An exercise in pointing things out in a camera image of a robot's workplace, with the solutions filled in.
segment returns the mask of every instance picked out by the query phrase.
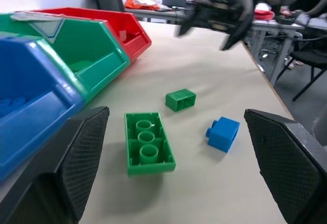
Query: storage bin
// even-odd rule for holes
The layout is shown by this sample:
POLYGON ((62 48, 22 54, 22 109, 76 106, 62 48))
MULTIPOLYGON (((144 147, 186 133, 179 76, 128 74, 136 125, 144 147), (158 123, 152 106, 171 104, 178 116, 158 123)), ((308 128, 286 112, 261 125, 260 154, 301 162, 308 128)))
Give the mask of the storage bin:
POLYGON ((84 106, 40 46, 51 49, 42 38, 0 32, 0 181, 84 106))
POLYGON ((61 14, 90 20, 106 20, 105 24, 123 46, 133 63, 151 45, 151 40, 131 13, 111 12, 84 8, 53 8, 37 12, 61 14))
POLYGON ((101 21, 57 18, 57 21, 13 21, 0 14, 0 31, 42 36, 60 58, 54 64, 89 102, 124 71, 130 60, 101 21))

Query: red storage bin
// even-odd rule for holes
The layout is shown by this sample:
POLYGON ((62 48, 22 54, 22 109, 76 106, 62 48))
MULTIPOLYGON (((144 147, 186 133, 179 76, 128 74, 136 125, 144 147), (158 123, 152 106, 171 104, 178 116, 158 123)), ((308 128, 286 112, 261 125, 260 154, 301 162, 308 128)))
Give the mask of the red storage bin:
POLYGON ((131 13, 111 12, 84 8, 53 8, 36 12, 61 14, 70 18, 106 20, 105 24, 123 46, 133 63, 152 43, 147 33, 131 13))

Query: green storage bin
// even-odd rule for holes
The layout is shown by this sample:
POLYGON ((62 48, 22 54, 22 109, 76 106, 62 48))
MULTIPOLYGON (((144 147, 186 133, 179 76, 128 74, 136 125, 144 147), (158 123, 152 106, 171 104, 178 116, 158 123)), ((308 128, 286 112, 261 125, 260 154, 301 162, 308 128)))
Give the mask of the green storage bin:
MULTIPOLYGON (((102 21, 60 17, 55 23, 13 21, 11 15, 0 14, 0 31, 44 37, 59 56, 52 58, 54 64, 85 102, 130 64, 128 56, 102 21)), ((41 47, 45 52, 53 52, 46 44, 41 47)))
POLYGON ((125 114, 128 175, 173 171, 176 162, 159 113, 125 114))

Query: blue storage bin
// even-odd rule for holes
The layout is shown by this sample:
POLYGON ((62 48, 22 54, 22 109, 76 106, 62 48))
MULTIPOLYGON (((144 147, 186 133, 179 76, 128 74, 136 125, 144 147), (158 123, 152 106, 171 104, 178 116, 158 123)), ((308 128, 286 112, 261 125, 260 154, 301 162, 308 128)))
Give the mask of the blue storage bin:
POLYGON ((51 47, 31 38, 0 33, 0 181, 84 106, 51 47))

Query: green lego brick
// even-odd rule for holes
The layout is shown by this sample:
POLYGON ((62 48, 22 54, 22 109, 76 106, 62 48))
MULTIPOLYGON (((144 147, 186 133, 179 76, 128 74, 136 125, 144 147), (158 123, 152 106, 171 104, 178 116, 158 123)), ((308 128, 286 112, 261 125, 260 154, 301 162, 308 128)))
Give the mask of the green lego brick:
POLYGON ((166 106, 177 112, 195 105, 196 94, 188 89, 182 89, 166 94, 166 106))
POLYGON ((172 154, 159 113, 125 114, 128 175, 174 171, 172 154))

